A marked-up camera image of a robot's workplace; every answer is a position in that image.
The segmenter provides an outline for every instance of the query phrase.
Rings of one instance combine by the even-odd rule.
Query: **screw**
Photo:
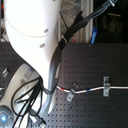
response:
[[[48,29],[46,29],[45,31],[44,31],[44,33],[47,33],[48,32]]]
[[[45,44],[41,44],[41,45],[40,45],[40,48],[43,48],[44,46],[45,46]]]
[[[106,96],[108,96],[108,93],[106,93]]]
[[[70,97],[68,97],[68,101],[71,101],[71,98]]]

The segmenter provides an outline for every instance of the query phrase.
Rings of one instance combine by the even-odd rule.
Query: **cable clip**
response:
[[[63,35],[62,35],[62,38],[64,39],[65,44],[67,44],[68,42],[67,42],[67,40],[65,39],[65,37]]]
[[[109,0],[110,1],[110,3],[112,4],[112,6],[114,7],[115,6],[115,4],[113,3],[113,1],[112,0]]]
[[[109,83],[109,77],[108,76],[104,76],[103,85],[104,85],[103,96],[109,97],[109,90],[110,90],[111,84]]]
[[[71,102],[73,97],[76,94],[76,91],[78,89],[78,85],[76,83],[73,84],[73,88],[71,89],[70,93],[68,94],[67,101]]]

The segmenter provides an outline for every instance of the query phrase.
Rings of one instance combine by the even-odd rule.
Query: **white cable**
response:
[[[128,89],[128,87],[115,87],[115,86],[110,86],[111,89]]]
[[[64,91],[64,92],[70,92],[70,90],[66,90],[66,89],[63,89],[59,86],[57,86],[57,88],[61,91]],[[76,91],[76,94],[80,94],[80,93],[85,93],[85,92],[91,92],[91,91],[96,91],[96,90],[101,90],[101,89],[104,89],[105,87],[97,87],[97,88],[92,88],[92,89],[88,89],[88,90],[82,90],[82,91]],[[118,86],[110,86],[110,89],[128,89],[128,87],[118,87]]]

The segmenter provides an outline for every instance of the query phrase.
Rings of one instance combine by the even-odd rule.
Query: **wire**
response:
[[[90,15],[83,18],[82,17],[82,11],[78,13],[76,16],[73,24],[68,28],[68,30],[64,33],[61,40],[59,41],[59,47],[61,50],[67,45],[71,37],[81,28],[85,27],[87,23],[99,15],[101,15],[103,12],[106,11],[108,7],[115,4],[117,0],[107,0],[104,4],[102,4],[100,7],[98,7],[95,11],[93,11]]]
[[[59,87],[59,86],[57,86],[57,88],[58,88],[59,90],[61,90],[61,91],[67,92],[67,93],[70,92],[70,90],[61,88],[61,87]],[[97,87],[97,88],[91,88],[91,89],[88,89],[88,90],[76,91],[76,94],[85,93],[85,92],[91,92],[91,91],[96,91],[96,90],[101,90],[101,89],[104,89],[104,88],[105,88],[105,87]],[[128,89],[128,87],[118,87],[118,86],[110,86],[109,88],[110,88],[110,89]]]
[[[37,81],[37,80],[38,80],[38,82],[37,82],[29,91],[27,91],[25,94],[23,94],[22,96],[20,96],[19,98],[17,98],[17,99],[14,101],[15,95],[17,94],[17,92],[18,92],[21,88],[23,88],[23,87],[26,86],[27,84],[30,84],[30,83],[35,82],[35,81]],[[12,99],[11,99],[11,107],[12,107],[13,112],[17,115],[17,117],[16,117],[15,122],[13,123],[13,127],[12,127],[12,128],[14,128],[14,126],[15,126],[17,120],[19,119],[19,117],[21,117],[21,120],[20,120],[20,123],[19,123],[19,126],[20,126],[20,125],[21,125],[21,122],[22,122],[22,120],[23,120],[23,118],[24,118],[24,116],[25,116],[27,113],[29,113],[29,115],[32,115],[32,113],[31,113],[30,110],[31,110],[33,104],[35,103],[36,98],[38,97],[39,93],[41,92],[41,94],[40,94],[40,97],[41,97],[40,107],[39,107],[38,111],[36,112],[36,114],[35,114],[35,115],[32,115],[32,116],[36,116],[37,114],[39,114],[39,112],[40,112],[40,110],[41,110],[41,105],[42,105],[42,93],[43,93],[43,89],[42,89],[42,88],[43,88],[43,87],[42,87],[43,84],[42,84],[42,83],[43,83],[43,82],[42,82],[42,78],[41,78],[41,77],[38,77],[38,78],[36,78],[36,79],[33,79],[33,80],[31,80],[31,81],[29,81],[29,82],[23,84],[22,86],[20,86],[20,87],[15,91],[15,93],[13,94]],[[25,100],[21,100],[21,98],[23,98],[24,96],[26,96],[28,93],[31,93],[30,96],[29,96],[29,98],[28,98],[28,99],[25,99]],[[14,107],[13,107],[13,101],[14,101],[15,104],[18,104],[18,103],[21,103],[21,102],[25,102],[24,105],[22,106],[22,108],[21,108],[21,110],[20,110],[19,113],[16,113],[16,112],[15,112]]]

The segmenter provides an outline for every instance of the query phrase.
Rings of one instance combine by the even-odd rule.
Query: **mounting hardware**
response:
[[[67,101],[71,102],[74,95],[76,94],[76,91],[78,89],[78,85],[76,83],[73,84],[73,88],[71,89],[70,93],[67,96]]]
[[[4,78],[7,78],[7,76],[9,75],[9,70],[8,70],[8,68],[5,67],[5,69],[4,69],[4,71],[2,72],[2,74],[3,74],[3,77],[4,77]]]
[[[108,76],[104,76],[103,85],[104,85],[103,96],[104,97],[109,97],[109,90],[110,90],[110,85],[111,84],[109,83],[109,77]]]

